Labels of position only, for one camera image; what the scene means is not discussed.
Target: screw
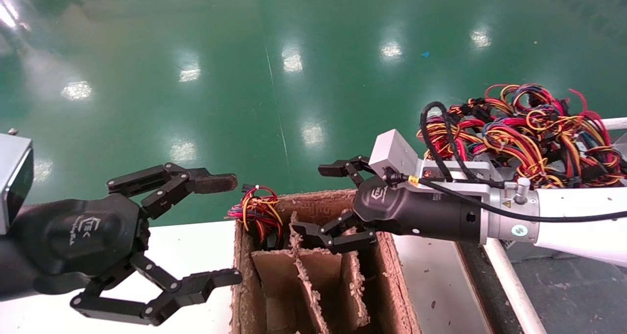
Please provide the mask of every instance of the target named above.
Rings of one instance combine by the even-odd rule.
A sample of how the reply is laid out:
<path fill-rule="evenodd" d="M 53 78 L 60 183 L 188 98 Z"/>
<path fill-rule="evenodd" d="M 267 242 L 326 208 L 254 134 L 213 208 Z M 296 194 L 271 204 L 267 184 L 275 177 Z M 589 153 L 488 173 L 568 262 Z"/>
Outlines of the screw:
<path fill-rule="evenodd" d="M 529 193 L 529 188 L 531 187 L 531 180 L 526 177 L 520 177 L 516 182 L 516 195 L 513 198 L 513 201 L 516 204 L 525 204 L 527 202 L 527 193 Z"/>

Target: black connector plug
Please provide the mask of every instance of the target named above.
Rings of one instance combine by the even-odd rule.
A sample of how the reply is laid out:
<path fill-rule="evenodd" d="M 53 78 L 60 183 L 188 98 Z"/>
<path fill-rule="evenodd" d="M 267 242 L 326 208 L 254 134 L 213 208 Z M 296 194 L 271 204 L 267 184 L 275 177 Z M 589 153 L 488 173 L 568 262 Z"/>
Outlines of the black connector plug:
<path fill-rule="evenodd" d="M 255 189 L 256 187 L 257 187 L 256 185 L 243 184 L 241 186 L 241 192 L 248 193 L 249 191 Z"/>

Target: black cable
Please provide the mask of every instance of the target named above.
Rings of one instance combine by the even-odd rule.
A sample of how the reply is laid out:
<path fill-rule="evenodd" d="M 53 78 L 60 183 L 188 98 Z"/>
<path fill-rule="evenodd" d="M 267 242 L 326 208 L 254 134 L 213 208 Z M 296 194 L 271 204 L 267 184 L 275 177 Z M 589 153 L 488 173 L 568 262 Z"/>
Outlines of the black cable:
<path fill-rule="evenodd" d="M 602 221 L 602 220 L 613 220 L 618 218 L 627 217 L 627 211 L 616 212 L 616 213 L 608 213 L 608 214 L 599 214 L 599 215 L 587 215 L 587 216 L 532 216 L 532 215 L 524 215 L 518 213 L 512 213 L 508 211 L 504 211 L 503 209 L 493 207 L 492 205 L 481 202 L 480 200 L 476 200 L 471 196 L 463 195 L 457 191 L 453 191 L 448 189 L 442 185 L 436 184 L 433 181 L 426 180 L 424 178 L 420 178 L 418 183 L 431 187 L 436 191 L 440 191 L 445 193 L 446 195 L 454 196 L 458 199 L 463 200 L 464 202 L 468 202 L 470 204 L 476 205 L 482 209 L 486 209 L 486 211 L 493 212 L 499 215 L 507 216 L 508 218 L 513 218 L 517 220 L 524 220 L 528 222 L 592 222 L 592 221 Z"/>
<path fill-rule="evenodd" d="M 429 133 L 427 131 L 427 119 L 428 119 L 429 111 L 432 108 L 439 108 L 442 111 L 442 115 L 446 113 L 446 108 L 441 102 L 439 101 L 430 102 L 429 104 L 427 104 L 427 106 L 425 106 L 422 113 L 420 114 L 420 130 L 423 131 L 423 138 L 425 138 L 425 145 L 427 146 L 427 149 L 429 149 L 429 151 L 431 152 L 433 161 L 437 165 L 437 168 L 439 168 L 439 171 L 442 172 L 446 181 L 453 182 L 453 176 L 451 175 L 451 171 L 446 167 L 444 160 L 437 153 L 435 146 L 433 145 L 433 142 L 431 140 L 431 137 L 429 136 Z M 444 120 L 444 125 L 446 126 L 446 132 L 449 133 L 452 131 L 451 131 L 451 124 L 448 122 L 447 119 Z"/>
<path fill-rule="evenodd" d="M 451 172 L 446 167 L 443 159 L 437 153 L 435 146 L 433 146 L 433 142 L 431 140 L 431 137 L 428 135 L 427 128 L 426 128 L 427 127 L 427 124 L 426 124 L 427 114 L 432 108 L 438 108 L 442 112 L 442 119 L 444 120 L 444 126 L 446 128 L 446 137 L 448 138 L 448 144 L 451 146 L 451 151 L 453 152 L 453 156 L 455 157 L 457 164 L 459 164 L 459 168 L 461 168 L 461 171 L 464 173 L 464 175 L 466 175 L 466 178 L 468 178 L 468 180 L 471 180 L 473 182 L 481 182 L 490 187 L 495 187 L 496 189 L 503 189 L 504 187 L 503 182 L 496 182 L 496 181 L 490 181 L 490 180 L 485 180 L 483 178 L 479 178 L 471 169 L 469 169 L 466 166 L 466 163 L 464 162 L 464 160 L 462 160 L 461 156 L 459 156 L 457 143 L 455 142 L 455 136 L 453 136 L 453 129 L 451 128 L 451 122 L 450 122 L 451 118 L 448 115 L 448 111 L 447 111 L 448 109 L 446 109 L 444 104 L 442 104 L 441 102 L 433 101 L 427 104 L 427 106 L 425 106 L 425 109 L 423 109 L 423 112 L 420 115 L 420 129 L 421 131 L 423 131 L 423 138 L 425 138 L 425 145 L 427 146 L 427 149 L 429 149 L 429 151 L 431 152 L 431 155 L 433 157 L 433 160 L 435 160 L 437 167 L 444 174 L 446 181 L 452 182 L 453 177 L 451 176 Z"/>

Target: yellow wire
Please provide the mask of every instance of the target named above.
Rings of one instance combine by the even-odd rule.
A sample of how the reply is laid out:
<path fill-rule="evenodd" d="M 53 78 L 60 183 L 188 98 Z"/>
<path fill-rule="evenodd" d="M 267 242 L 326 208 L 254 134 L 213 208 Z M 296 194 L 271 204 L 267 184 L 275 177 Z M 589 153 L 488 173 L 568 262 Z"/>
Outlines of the yellow wire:
<path fill-rule="evenodd" d="M 246 229 L 246 231 L 248 231 L 248 223 L 246 222 L 246 209 L 248 208 L 249 200 L 250 198 L 246 198 L 244 200 L 244 204 L 242 204 L 242 213 L 241 213 L 241 218 L 242 218 L 242 221 L 244 221 L 244 228 Z"/>

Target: tangled wires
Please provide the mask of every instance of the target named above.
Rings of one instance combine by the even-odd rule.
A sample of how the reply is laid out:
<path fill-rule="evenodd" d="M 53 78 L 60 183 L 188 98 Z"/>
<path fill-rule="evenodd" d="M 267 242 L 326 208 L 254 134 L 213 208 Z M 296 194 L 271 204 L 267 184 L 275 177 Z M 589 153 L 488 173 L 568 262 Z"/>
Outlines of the tangled wires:
<path fill-rule="evenodd" d="M 255 192 L 259 190 L 268 191 L 270 195 L 255 196 Z M 278 204 L 278 197 L 273 190 L 260 185 L 250 186 L 240 203 L 229 209 L 227 217 L 241 222 L 249 234 L 253 231 L 251 224 L 254 224 L 259 243 L 264 245 L 266 242 L 267 248 L 276 248 L 282 244 L 283 238 L 283 221 L 276 212 L 276 204 Z M 271 245 L 267 238 L 274 231 L 276 231 L 276 240 Z"/>
<path fill-rule="evenodd" d="M 495 88 L 501 88 L 498 97 L 490 97 Z M 535 187 L 619 185 L 627 177 L 627 164 L 611 146 L 601 117 L 587 109 L 581 93 L 570 91 L 582 101 L 577 115 L 569 114 L 569 99 L 558 100 L 538 84 L 491 86 L 483 98 L 453 105 L 446 115 L 426 120 L 417 133 L 424 140 L 426 131 L 428 147 L 433 145 L 425 159 L 437 154 L 451 160 L 457 155 L 467 162 L 487 154 L 496 167 L 514 167 L 515 178 L 527 177 Z"/>

